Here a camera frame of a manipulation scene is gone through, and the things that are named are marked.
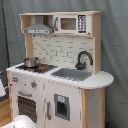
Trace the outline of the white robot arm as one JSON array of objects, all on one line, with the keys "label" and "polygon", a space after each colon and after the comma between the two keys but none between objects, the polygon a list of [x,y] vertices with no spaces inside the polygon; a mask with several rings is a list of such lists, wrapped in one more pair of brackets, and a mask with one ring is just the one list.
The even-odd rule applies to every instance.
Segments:
[{"label": "white robot arm", "polygon": [[[5,87],[0,79],[0,97],[6,94]],[[0,128],[36,128],[35,123],[26,115],[11,117],[12,121]]]}]

